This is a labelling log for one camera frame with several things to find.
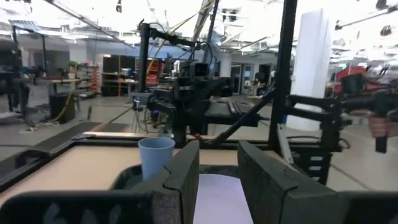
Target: light fixture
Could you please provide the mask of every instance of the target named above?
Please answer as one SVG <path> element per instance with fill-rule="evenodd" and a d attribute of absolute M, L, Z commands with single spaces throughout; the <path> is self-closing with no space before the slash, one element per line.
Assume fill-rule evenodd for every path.
<path fill-rule="evenodd" d="M 377 0 L 377 3 L 376 3 L 377 10 L 383 10 L 383 9 L 386 9 L 387 7 L 388 7 L 387 0 Z"/>
<path fill-rule="evenodd" d="M 118 3 L 116 4 L 116 12 L 122 13 L 122 0 L 118 0 Z"/>
<path fill-rule="evenodd" d="M 381 30 L 380 30 L 380 36 L 382 37 L 387 37 L 388 35 L 391 35 L 392 33 L 392 29 L 391 26 L 384 26 Z"/>

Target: wooden table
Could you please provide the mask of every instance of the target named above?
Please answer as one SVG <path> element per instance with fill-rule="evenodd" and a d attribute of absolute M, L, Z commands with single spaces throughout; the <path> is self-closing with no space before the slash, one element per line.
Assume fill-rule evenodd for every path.
<path fill-rule="evenodd" d="M 112 137 L 155 136 L 155 134 L 107 132 L 84 134 Z M 214 136 L 202 137 L 211 139 Z M 285 162 L 273 151 L 264 151 L 264 154 Z M 36 190 L 108 190 L 124 169 L 140 163 L 137 147 L 75 146 L 3 192 L 0 195 L 0 205 L 14 195 Z M 200 164 L 237 165 L 237 151 L 200 150 Z"/>

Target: metal rod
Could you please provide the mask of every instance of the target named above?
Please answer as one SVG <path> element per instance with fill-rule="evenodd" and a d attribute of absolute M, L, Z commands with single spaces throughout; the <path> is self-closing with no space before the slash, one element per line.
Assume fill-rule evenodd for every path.
<path fill-rule="evenodd" d="M 94 28 L 94 29 L 96 29 L 96 30 L 98 30 L 98 31 L 100 31 L 100 32 L 112 37 L 112 39 L 116 40 L 117 42 L 122 43 L 122 44 L 124 44 L 124 45 L 126 45 L 126 46 L 128 46 L 128 47 L 130 47 L 132 49 L 135 49 L 135 47 L 133 45 L 128 44 L 124 40 L 119 39 L 119 37 L 116 37 L 115 35 L 110 34 L 109 32 L 103 30 L 101 27 L 99 27 L 97 24 L 95 24 L 95 22 L 90 21 L 89 19 L 86 19 L 84 16 L 79 15 L 78 13 L 73 12 L 73 11 L 65 8 L 63 5 L 61 5 L 61 4 L 57 3 L 57 2 L 54 2 L 54 0 L 44 0 L 44 1 L 48 2 L 49 4 L 51 4 L 53 6 L 55 6 L 56 8 L 61 10 L 62 12 L 66 13 L 66 14 L 68 14 L 68 15 L 70 15 L 70 16 L 72 16 L 72 17 L 74 17 L 74 18 L 76 18 L 76 19 L 78 19 L 78 20 L 80 20 L 82 22 L 84 22 L 85 24 L 89 25 L 90 27 L 92 27 L 92 28 Z"/>
<path fill-rule="evenodd" d="M 209 32 L 207 34 L 207 42 L 210 44 L 211 43 L 211 37 L 213 36 L 213 29 L 214 29 L 214 21 L 216 21 L 216 13 L 218 10 L 218 3 L 220 2 L 220 0 L 216 0 L 214 3 L 214 7 L 213 7 L 213 16 L 211 17 L 211 21 L 210 21 L 210 26 L 209 26 Z M 207 55 L 209 54 L 209 47 L 205 48 L 205 53 L 203 54 L 203 60 L 202 62 L 207 62 Z"/>
<path fill-rule="evenodd" d="M 278 140 L 278 124 L 283 123 L 285 116 L 286 96 L 289 92 L 290 59 L 296 17 L 297 0 L 285 0 L 282 14 L 282 27 L 280 28 L 280 44 L 278 51 L 277 69 L 275 71 L 275 94 L 272 102 L 271 124 L 269 138 L 271 148 L 280 154 Z"/>
<path fill-rule="evenodd" d="M 351 21 L 351 22 L 347 22 L 347 23 L 342 24 L 342 25 L 336 25 L 335 29 L 336 30 L 340 30 L 340 29 L 342 29 L 344 27 L 351 26 L 351 25 L 357 24 L 359 22 L 363 22 L 363 21 L 366 21 L 366 20 L 369 20 L 369 19 L 374 19 L 374 18 L 379 17 L 379 16 L 390 14 L 392 12 L 396 12 L 397 10 L 398 10 L 397 6 L 390 6 L 387 9 L 383 9 L 383 10 L 380 10 L 378 12 L 375 12 L 374 14 L 372 14 L 372 15 L 370 15 L 368 17 L 361 18 L 361 19 L 358 19 L 358 20 L 355 20 L 355 21 Z"/>
<path fill-rule="evenodd" d="M 203 0 L 201 4 L 201 8 L 205 7 L 209 4 L 211 0 Z M 197 23 L 195 24 L 195 28 L 193 29 L 193 37 L 191 41 L 197 41 L 200 35 L 200 32 L 203 28 L 203 24 L 206 22 L 207 17 L 209 16 L 210 7 L 206 8 L 203 12 L 199 13 Z"/>
<path fill-rule="evenodd" d="M 226 39 L 224 42 L 221 43 L 221 46 L 224 44 L 228 44 L 229 42 L 233 41 L 234 39 L 238 38 L 241 33 L 243 33 L 243 31 L 245 31 L 247 29 L 242 29 L 241 31 L 239 31 L 237 34 L 233 35 L 232 37 Z"/>
<path fill-rule="evenodd" d="M 266 93 L 261 97 L 261 100 L 258 104 L 254 105 L 246 114 L 240 116 L 240 118 L 234 124 L 232 124 L 226 131 L 219 134 L 214 139 L 209 140 L 208 142 L 210 142 L 214 146 L 218 146 L 221 143 L 223 143 L 225 140 L 227 140 L 229 137 L 231 137 L 231 135 L 235 133 L 235 131 L 237 131 L 244 124 L 244 122 L 255 116 L 255 114 L 257 114 L 261 110 L 261 108 L 263 108 L 266 104 L 268 104 L 272 100 L 272 98 L 274 97 L 275 89 L 272 85 L 270 86 L 270 89 L 271 90 L 268 93 Z"/>
<path fill-rule="evenodd" d="M 258 42 L 260 42 L 260 41 L 263 41 L 263 40 L 265 40 L 265 39 L 268 39 L 268 38 L 269 38 L 269 37 L 261 37 L 260 39 L 255 40 L 255 41 L 251 42 L 250 44 L 246 44 L 245 46 L 241 47 L 240 49 L 237 49 L 237 50 L 232 51 L 232 53 L 238 52 L 238 51 L 240 51 L 240 50 L 242 50 L 242 49 L 245 49 L 246 47 L 250 47 L 250 46 L 252 46 L 252 45 L 254 45 L 254 44 L 256 44 L 256 43 L 258 43 Z"/>
<path fill-rule="evenodd" d="M 243 55 L 256 54 L 256 53 L 260 53 L 260 52 L 263 52 L 263 51 L 266 51 L 266 50 L 269 50 L 269 49 L 272 49 L 272 48 L 275 48 L 275 47 L 279 47 L 279 44 L 268 45 L 267 47 L 264 47 L 263 49 L 254 50 L 252 52 L 247 52 L 247 53 L 244 53 Z"/>
<path fill-rule="evenodd" d="M 19 76 L 19 60 L 18 60 L 18 51 L 19 51 L 19 44 L 18 44 L 18 40 L 17 40 L 17 29 L 15 26 L 12 26 L 12 40 L 14 41 L 14 54 L 13 54 L 13 72 L 14 72 L 14 76 L 13 77 L 9 77 L 6 80 L 6 85 L 8 86 L 8 88 L 13 88 L 14 86 L 14 82 L 13 79 L 14 78 L 20 78 Z M 12 93 L 7 93 L 7 100 L 8 100 L 8 110 L 9 111 L 14 111 L 14 96 L 12 95 Z"/>
<path fill-rule="evenodd" d="M 47 71 L 47 50 L 45 48 L 45 36 L 42 35 L 42 47 L 43 47 L 43 69 L 45 70 L 46 73 Z"/>
<path fill-rule="evenodd" d="M 148 23 L 142 23 L 139 27 L 141 35 L 141 46 L 139 49 L 139 75 L 138 92 L 145 92 L 148 64 L 148 47 L 150 37 L 150 27 Z"/>

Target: black metal frame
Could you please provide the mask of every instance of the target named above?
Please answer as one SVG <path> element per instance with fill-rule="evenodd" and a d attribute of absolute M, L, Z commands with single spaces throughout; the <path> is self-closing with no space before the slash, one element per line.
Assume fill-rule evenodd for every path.
<path fill-rule="evenodd" d="M 288 80 L 290 79 L 290 54 L 292 48 L 293 30 L 294 30 L 294 20 L 295 11 L 297 7 L 297 0 L 285 0 L 284 3 L 284 15 L 282 28 L 280 32 L 280 47 L 279 47 L 279 57 L 278 57 L 278 72 L 275 76 L 275 90 L 271 91 L 268 95 L 264 96 L 262 101 L 252 108 L 250 112 L 239 119 L 238 122 L 233 124 L 228 131 L 220 134 L 216 139 L 210 141 L 202 141 L 200 149 L 202 150 L 237 150 L 238 140 L 228 139 L 231 134 L 237 130 L 242 121 L 248 116 L 256 114 L 266 103 L 268 103 L 272 98 L 274 99 L 274 108 L 272 110 L 271 117 L 271 128 L 270 128 L 270 141 L 248 141 L 255 145 L 261 150 L 273 150 L 280 154 L 280 144 L 278 141 L 278 124 L 282 122 L 283 115 L 288 113 L 289 107 L 286 107 L 286 96 L 288 94 Z M 140 58 L 147 58 L 149 38 L 160 37 L 162 39 L 168 40 L 171 44 L 182 44 L 190 46 L 191 48 L 196 48 L 197 43 L 190 42 L 187 40 L 179 39 L 177 36 L 168 35 L 161 33 L 156 29 L 149 27 L 149 24 L 140 25 L 141 32 L 141 51 Z M 146 88 L 146 68 L 147 60 L 140 60 L 140 72 L 139 72 L 139 92 L 144 92 Z M 50 161 L 54 160 L 56 157 L 62 153 L 68 151 L 74 146 L 124 146 L 124 147 L 137 147 L 137 143 L 140 139 L 145 137 L 111 137 L 111 136 L 96 136 L 96 135 L 79 135 L 50 151 L 49 156 L 41 159 L 36 159 L 35 162 L 24 165 L 22 167 L 15 167 L 10 170 L 10 174 L 0 180 L 0 192 L 8 189 L 12 185 L 18 183 L 24 177 L 27 177 L 31 173 L 40 169 L 42 166 L 46 165 Z M 300 169 L 307 173 L 310 177 L 317 177 L 318 181 L 322 184 L 326 184 L 328 177 L 328 170 L 330 166 L 331 152 L 341 151 L 340 147 L 325 147 L 322 144 L 325 141 L 299 141 L 290 142 L 289 146 L 292 151 L 292 155 L 296 164 Z M 311 158 L 313 156 L 321 157 L 322 159 L 313 161 Z M 318 170 L 311 170 L 311 166 L 321 167 Z"/>
<path fill-rule="evenodd" d="M 24 30 L 30 33 L 35 33 L 34 30 L 30 30 L 30 29 L 25 29 L 25 28 L 21 28 L 18 26 L 12 26 L 12 39 L 14 41 L 14 77 L 9 80 L 9 86 L 13 86 L 14 78 L 20 78 L 21 77 L 21 51 L 19 50 L 19 42 L 18 42 L 18 35 L 17 35 L 17 29 L 19 30 Z M 46 54 L 46 48 L 45 48 L 45 36 L 42 34 L 39 34 L 42 37 L 42 50 L 43 50 L 43 69 L 47 71 L 47 54 Z M 24 82 L 16 82 L 18 85 L 18 91 L 19 91 L 19 104 L 20 104 L 20 108 L 21 108 L 21 113 L 23 115 L 23 117 L 25 116 L 25 112 L 27 109 L 27 99 L 25 99 L 25 96 L 23 93 L 23 88 L 24 88 Z M 9 106 L 9 111 L 13 111 L 12 105 L 13 105 L 13 98 L 11 94 L 7 95 L 7 100 L 8 100 L 8 106 Z"/>
<path fill-rule="evenodd" d="M 79 134 L 71 140 L 68 140 L 61 144 L 59 147 L 51 150 L 48 153 L 48 156 L 45 157 L 25 157 L 21 158 L 21 156 L 14 156 L 15 161 L 20 161 L 21 159 L 25 159 L 26 162 L 23 166 L 13 166 L 13 167 L 3 167 L 3 169 L 9 169 L 7 172 L 9 173 L 5 177 L 0 179 L 0 193 L 12 187 L 14 184 L 18 183 L 22 179 L 31 175 L 35 171 L 39 170 L 44 165 L 56 159 L 58 156 L 61 156 L 64 152 L 67 152 L 69 149 L 75 146 L 106 146 L 106 147 L 138 147 L 138 141 L 146 138 L 142 137 L 121 137 L 121 136 L 96 136 L 96 135 L 87 135 L 87 134 Z M 216 150 L 227 150 L 227 151 L 235 151 L 237 150 L 239 140 L 228 139 L 225 140 L 222 144 L 220 144 Z M 271 151 L 272 148 L 269 147 L 268 143 L 265 141 L 252 140 L 247 141 L 259 149 L 263 151 Z M 215 150 L 214 146 L 201 143 L 201 150 Z M 290 142 L 291 151 L 297 156 L 300 155 L 297 159 L 298 166 L 300 170 L 308 174 L 310 177 L 319 177 L 318 180 L 322 184 L 326 184 L 328 177 L 328 169 L 330 159 L 324 161 L 315 161 L 312 162 L 310 158 L 312 156 L 322 156 L 329 157 L 330 153 L 328 152 L 320 152 L 320 145 L 317 142 Z M 311 171 L 311 166 L 321 166 L 321 170 Z"/>

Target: red machine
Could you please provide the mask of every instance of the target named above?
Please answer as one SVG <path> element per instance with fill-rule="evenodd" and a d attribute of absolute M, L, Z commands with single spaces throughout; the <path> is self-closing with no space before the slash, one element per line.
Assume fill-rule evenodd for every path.
<path fill-rule="evenodd" d="M 333 86 L 334 86 L 334 92 L 337 95 L 339 95 L 342 91 L 341 79 L 347 77 L 348 75 L 358 74 L 358 73 L 365 75 L 366 69 L 364 67 L 359 67 L 359 66 L 351 66 L 343 69 L 342 71 L 336 74 L 336 83 L 334 83 L 332 86 L 328 86 L 327 90 L 333 91 Z M 378 81 L 367 82 L 365 84 L 364 92 L 374 91 L 382 87 L 383 85 L 381 85 Z"/>

